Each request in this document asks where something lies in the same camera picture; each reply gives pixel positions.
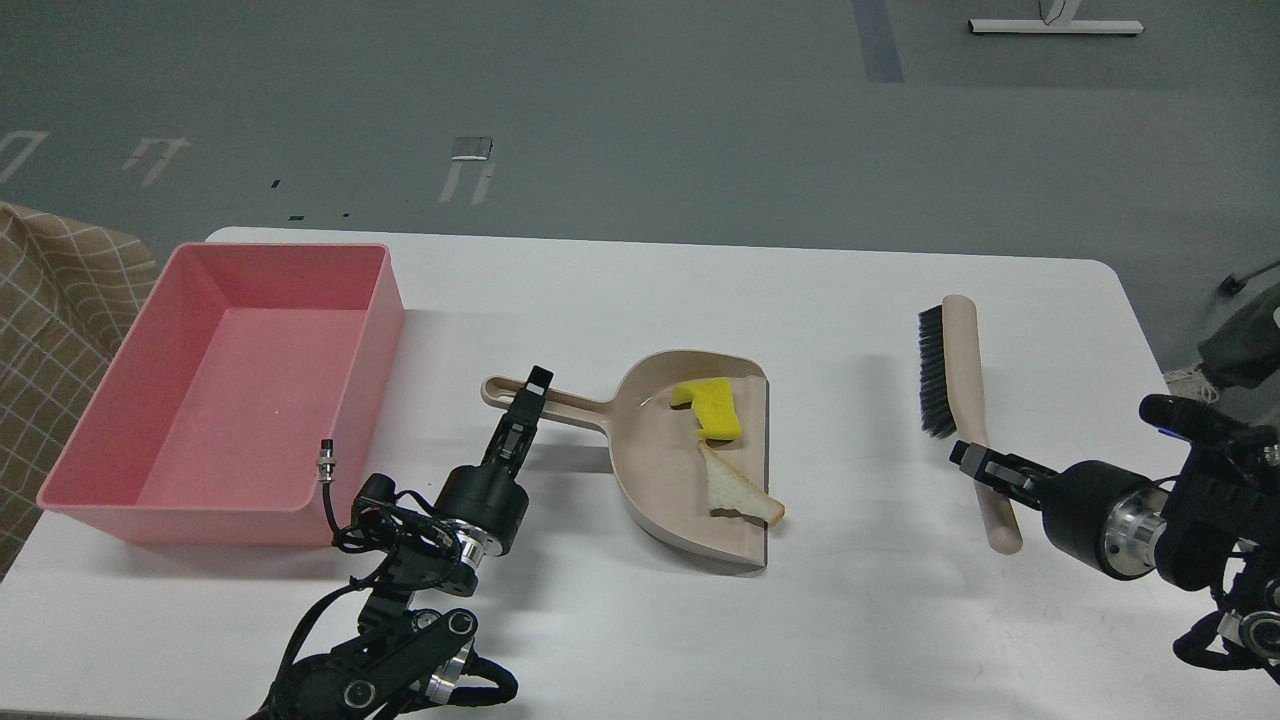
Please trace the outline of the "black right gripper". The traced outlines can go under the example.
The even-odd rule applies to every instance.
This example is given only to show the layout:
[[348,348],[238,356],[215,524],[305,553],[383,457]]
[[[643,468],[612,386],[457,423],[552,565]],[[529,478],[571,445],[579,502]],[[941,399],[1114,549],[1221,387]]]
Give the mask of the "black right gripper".
[[996,495],[1042,512],[1050,543],[1087,566],[1123,582],[1156,569],[1161,488],[1149,478],[1098,460],[1057,473],[961,439],[948,461]]

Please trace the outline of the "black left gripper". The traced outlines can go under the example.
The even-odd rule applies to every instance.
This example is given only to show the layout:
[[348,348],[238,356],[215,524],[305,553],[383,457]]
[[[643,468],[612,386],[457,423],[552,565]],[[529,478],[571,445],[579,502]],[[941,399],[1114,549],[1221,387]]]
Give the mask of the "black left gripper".
[[435,511],[486,533],[506,556],[515,544],[529,493],[516,480],[532,439],[538,433],[543,401],[550,391],[554,373],[534,366],[524,387],[512,398],[483,455],[481,465],[456,468],[436,496]]

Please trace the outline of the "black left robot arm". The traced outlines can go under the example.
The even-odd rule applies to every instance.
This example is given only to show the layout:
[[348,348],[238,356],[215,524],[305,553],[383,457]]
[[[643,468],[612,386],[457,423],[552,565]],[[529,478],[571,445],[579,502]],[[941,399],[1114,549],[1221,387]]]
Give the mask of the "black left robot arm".
[[518,693],[515,675],[474,647],[477,618],[467,609],[413,609],[439,591],[467,598],[486,557],[508,553],[529,509],[518,483],[547,405],[553,375],[535,366],[500,418],[476,465],[456,468],[435,501],[399,489],[381,473],[355,495],[339,524],[332,484],[333,442],[321,443],[317,482],[343,553],[379,552],[365,577],[352,577],[301,618],[282,655],[260,719],[399,719],[430,708],[503,705]]

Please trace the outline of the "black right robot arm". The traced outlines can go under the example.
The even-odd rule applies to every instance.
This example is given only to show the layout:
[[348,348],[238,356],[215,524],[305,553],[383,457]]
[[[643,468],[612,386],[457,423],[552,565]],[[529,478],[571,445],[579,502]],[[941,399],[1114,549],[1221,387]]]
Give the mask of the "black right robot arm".
[[1036,510],[1050,543],[1088,568],[1207,591],[1213,610],[1172,643],[1184,664],[1276,678],[1277,429],[1171,395],[1144,397],[1139,415],[1187,442],[1176,475],[1153,480],[1097,460],[1055,471],[963,439],[948,459],[1000,498]]

